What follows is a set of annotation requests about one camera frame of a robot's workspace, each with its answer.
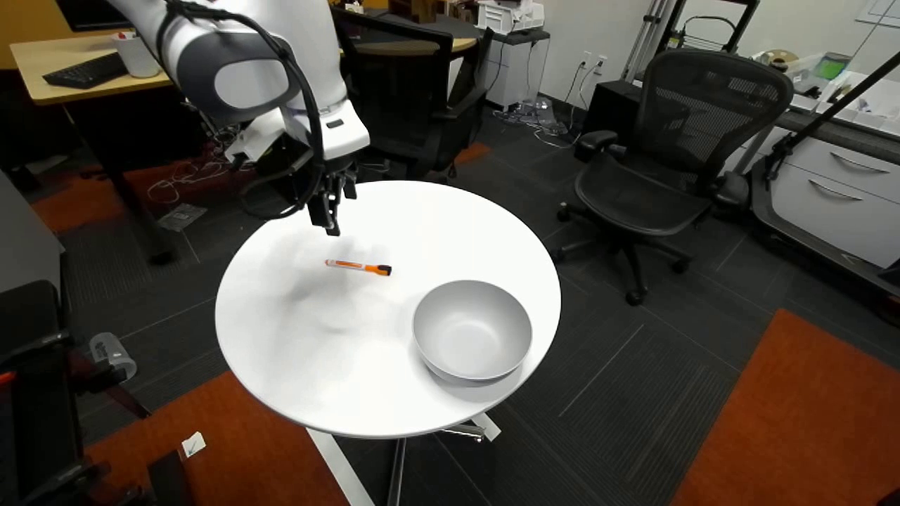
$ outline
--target pen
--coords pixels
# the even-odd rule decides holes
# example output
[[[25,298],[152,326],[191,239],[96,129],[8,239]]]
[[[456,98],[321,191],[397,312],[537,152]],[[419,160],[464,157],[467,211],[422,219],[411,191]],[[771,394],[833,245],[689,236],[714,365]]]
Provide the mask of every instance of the pen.
[[[374,273],[374,275],[391,275],[391,264],[357,264],[357,261],[343,261],[343,259],[326,259],[326,267],[363,270],[363,273]]]

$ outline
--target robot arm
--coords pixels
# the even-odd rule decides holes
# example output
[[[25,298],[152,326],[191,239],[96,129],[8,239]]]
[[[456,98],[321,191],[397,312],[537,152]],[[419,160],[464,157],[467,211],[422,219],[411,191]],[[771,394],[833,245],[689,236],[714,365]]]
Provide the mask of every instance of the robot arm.
[[[326,0],[110,3],[217,129],[242,129],[228,155],[256,163],[281,135],[307,146],[293,171],[315,174],[301,177],[309,188],[295,191],[295,208],[309,202],[312,222],[338,233],[335,191],[343,186],[321,177],[368,146],[368,129],[346,98]]]

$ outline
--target silver bowl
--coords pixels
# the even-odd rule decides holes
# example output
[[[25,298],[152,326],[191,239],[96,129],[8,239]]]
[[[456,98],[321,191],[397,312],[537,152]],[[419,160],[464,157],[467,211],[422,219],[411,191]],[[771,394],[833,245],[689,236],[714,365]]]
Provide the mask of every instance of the silver bowl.
[[[419,301],[413,337],[428,368],[484,382],[526,360],[532,320],[523,304],[495,284],[450,281]]]

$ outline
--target black office chair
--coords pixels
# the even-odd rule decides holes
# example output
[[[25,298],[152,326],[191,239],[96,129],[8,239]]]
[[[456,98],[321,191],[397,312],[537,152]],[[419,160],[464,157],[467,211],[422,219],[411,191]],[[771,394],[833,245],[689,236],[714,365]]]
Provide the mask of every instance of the black office chair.
[[[408,177],[453,177],[487,96],[489,34],[453,48],[450,31],[391,17],[335,11],[349,96],[368,127],[371,152],[408,166]]]
[[[574,183],[585,208],[563,202],[557,219],[577,214],[610,231],[633,273],[627,301],[641,304],[647,287],[636,247],[672,256],[672,270],[683,273],[689,256],[661,239],[683,233],[740,183],[737,174],[720,174],[726,157],[768,129],[790,96],[790,82],[759,62],[692,48],[664,51],[644,73],[633,132],[622,143],[613,132],[585,135],[585,143],[602,146]],[[551,256],[563,261],[582,245],[591,242],[554,247]]]

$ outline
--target round white table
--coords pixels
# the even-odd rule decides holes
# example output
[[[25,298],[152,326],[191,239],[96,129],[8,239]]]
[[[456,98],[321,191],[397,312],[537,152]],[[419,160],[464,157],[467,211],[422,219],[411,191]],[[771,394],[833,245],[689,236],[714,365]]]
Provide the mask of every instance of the round white table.
[[[363,183],[338,214],[340,236],[312,228],[304,211],[273,219],[225,270],[219,346],[259,402],[335,436],[408,439],[487,413],[534,374],[560,323],[560,278],[518,216],[436,183]],[[526,306],[532,349],[509,377],[447,380],[416,354],[416,304],[458,278],[492,281]]]

